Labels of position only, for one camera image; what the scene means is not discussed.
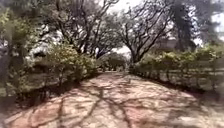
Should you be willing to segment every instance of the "sky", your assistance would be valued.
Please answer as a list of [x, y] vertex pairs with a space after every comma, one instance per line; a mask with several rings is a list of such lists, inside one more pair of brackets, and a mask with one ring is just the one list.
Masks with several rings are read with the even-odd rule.
[[[121, 10], [127, 10], [129, 7], [138, 5], [141, 2], [141, 0], [120, 0], [114, 7], [110, 8], [110, 11], [121, 11]], [[212, 18], [213, 21], [216, 21], [220, 23], [220, 26], [217, 27], [218, 32], [224, 32], [224, 13], [216, 15]], [[196, 43], [201, 43], [201, 40], [197, 39], [195, 40]], [[129, 49], [127, 47], [123, 47], [119, 50], [116, 50], [118, 53], [127, 53]]]

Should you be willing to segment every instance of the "paved path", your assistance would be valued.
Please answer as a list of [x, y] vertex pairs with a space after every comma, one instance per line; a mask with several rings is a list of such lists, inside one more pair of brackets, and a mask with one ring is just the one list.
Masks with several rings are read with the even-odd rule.
[[224, 128], [222, 107], [122, 73], [105, 73], [5, 120], [9, 128]]

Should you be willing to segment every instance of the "ground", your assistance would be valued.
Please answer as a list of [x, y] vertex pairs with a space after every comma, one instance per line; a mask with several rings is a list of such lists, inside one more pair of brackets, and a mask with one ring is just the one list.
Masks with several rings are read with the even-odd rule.
[[223, 128], [223, 107], [125, 73], [104, 73], [8, 117], [9, 128]]

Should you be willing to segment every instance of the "hedge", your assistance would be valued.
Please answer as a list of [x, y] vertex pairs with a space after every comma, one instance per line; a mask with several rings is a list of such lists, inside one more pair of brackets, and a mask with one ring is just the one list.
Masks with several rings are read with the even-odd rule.
[[211, 46], [195, 52], [162, 53], [144, 57], [130, 72], [173, 85], [216, 90], [223, 82], [222, 55]]

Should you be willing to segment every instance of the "tree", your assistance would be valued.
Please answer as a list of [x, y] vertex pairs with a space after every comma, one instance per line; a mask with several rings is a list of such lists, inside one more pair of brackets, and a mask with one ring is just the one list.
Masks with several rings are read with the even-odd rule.
[[111, 52], [99, 58], [98, 60], [99, 67], [108, 68], [108, 70], [116, 71], [118, 68], [125, 69], [127, 64], [127, 59], [122, 54], [117, 54], [115, 52]]
[[171, 20], [170, 4], [166, 0], [145, 1], [122, 14], [118, 33], [130, 49], [133, 63], [140, 61], [159, 38], [170, 32], [167, 27]]
[[21, 70], [25, 65], [25, 57], [28, 53], [29, 45], [33, 30], [31, 24], [17, 17], [10, 9], [1, 8], [0, 14], [0, 36], [1, 43], [6, 49], [1, 62], [1, 71], [3, 78], [3, 85], [9, 95], [8, 84], [19, 88], [19, 77], [22, 76]]
[[192, 17], [190, 17], [190, 8], [183, 4], [181, 1], [175, 1], [171, 6], [172, 11], [172, 21], [174, 22], [174, 27], [176, 28], [176, 35], [178, 39], [178, 44], [176, 49], [180, 51], [195, 50], [196, 45], [193, 40], [193, 23]]

